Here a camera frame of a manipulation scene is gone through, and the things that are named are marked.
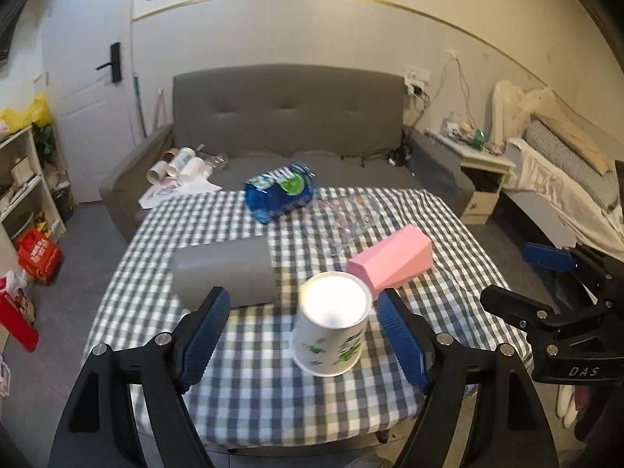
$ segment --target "nightstand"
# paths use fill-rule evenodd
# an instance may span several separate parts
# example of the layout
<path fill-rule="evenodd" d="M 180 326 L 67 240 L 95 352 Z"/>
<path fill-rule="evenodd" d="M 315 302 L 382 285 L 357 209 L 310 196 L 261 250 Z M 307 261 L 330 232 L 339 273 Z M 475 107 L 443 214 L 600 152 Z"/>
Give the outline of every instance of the nightstand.
<path fill-rule="evenodd" d="M 457 155 L 461 170 L 474 184 L 474 194 L 460 220 L 466 225 L 483 225 L 494 212 L 503 182 L 516 164 L 504 156 L 486 150 L 477 151 L 466 143 L 455 142 L 441 133 L 431 135 Z"/>

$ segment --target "green bottle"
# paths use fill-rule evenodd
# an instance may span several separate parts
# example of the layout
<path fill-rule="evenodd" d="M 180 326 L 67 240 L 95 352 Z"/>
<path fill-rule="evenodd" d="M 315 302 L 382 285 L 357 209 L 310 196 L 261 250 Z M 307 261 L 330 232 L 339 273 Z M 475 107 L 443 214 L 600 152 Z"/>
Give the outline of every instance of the green bottle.
<path fill-rule="evenodd" d="M 472 147 L 481 151 L 486 143 L 486 134 L 484 134 L 478 128 L 474 131 L 474 137 L 472 138 Z"/>

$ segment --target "black and white tablecloth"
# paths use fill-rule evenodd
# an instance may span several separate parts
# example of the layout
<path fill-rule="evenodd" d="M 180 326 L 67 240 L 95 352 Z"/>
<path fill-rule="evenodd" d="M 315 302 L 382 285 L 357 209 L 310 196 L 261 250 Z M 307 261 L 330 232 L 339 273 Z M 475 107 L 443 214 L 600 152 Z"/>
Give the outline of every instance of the black and white tablecloth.
<path fill-rule="evenodd" d="M 436 332 L 448 332 L 465 345 L 494 349 L 508 342 L 528 357 L 522 333 L 479 303 L 487 285 L 506 286 L 503 277 L 439 198 L 422 190 L 319 190 L 324 199 L 354 193 L 376 200 L 379 217 L 333 257 L 317 249 L 319 241 L 311 244 L 304 210 L 265 226 L 245 209 L 243 192 L 161 204 L 139 228 L 108 285 L 85 358 L 99 342 L 115 350 L 143 345 L 173 330 L 188 313 L 169 293 L 168 265 L 176 248 L 266 233 L 282 295 L 273 305 L 232 309 L 204 378 L 184 396 L 199 436 L 228 447 L 304 445 L 387 429 L 414 417 L 422 399 L 405 380 L 374 311 L 360 361 L 335 378 L 300 370 L 290 358 L 288 339 L 299 285 L 322 271 L 341 270 L 350 257 L 409 223 L 431 238 L 434 253 L 434 267 L 399 290 L 413 311 Z M 139 387 L 133 386 L 132 398 L 139 429 L 150 433 Z"/>

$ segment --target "silver bolt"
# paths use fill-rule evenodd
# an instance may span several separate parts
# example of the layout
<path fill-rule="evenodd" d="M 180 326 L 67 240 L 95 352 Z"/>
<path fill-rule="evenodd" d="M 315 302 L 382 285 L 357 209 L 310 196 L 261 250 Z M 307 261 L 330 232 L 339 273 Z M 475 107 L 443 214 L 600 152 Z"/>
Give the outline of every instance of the silver bolt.
<path fill-rule="evenodd" d="M 440 333 L 436 336 L 436 341 L 440 345 L 450 345 L 453 343 L 453 337 L 449 333 Z"/>
<path fill-rule="evenodd" d="M 516 350 L 511 345 L 503 343 L 500 346 L 500 353 L 502 353 L 504 356 L 511 357 L 516 353 Z"/>
<path fill-rule="evenodd" d="M 104 343 L 98 343 L 93 347 L 91 353 L 95 356 L 101 356 L 104 352 L 108 350 L 108 347 Z"/>
<path fill-rule="evenodd" d="M 156 343 L 156 345 L 159 345 L 159 346 L 166 345 L 170 341 L 171 341 L 171 334 L 169 333 L 160 333 L 154 339 L 154 342 Z"/>

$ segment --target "pink geometric vase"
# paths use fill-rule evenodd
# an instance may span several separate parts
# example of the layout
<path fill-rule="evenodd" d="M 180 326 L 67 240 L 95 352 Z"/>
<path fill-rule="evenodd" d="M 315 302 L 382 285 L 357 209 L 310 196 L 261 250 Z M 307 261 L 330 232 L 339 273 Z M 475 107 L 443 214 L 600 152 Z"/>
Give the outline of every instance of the pink geometric vase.
<path fill-rule="evenodd" d="M 397 288 L 433 267 L 431 239 L 407 225 L 347 262 L 346 272 L 360 278 L 373 301 L 385 288 Z"/>

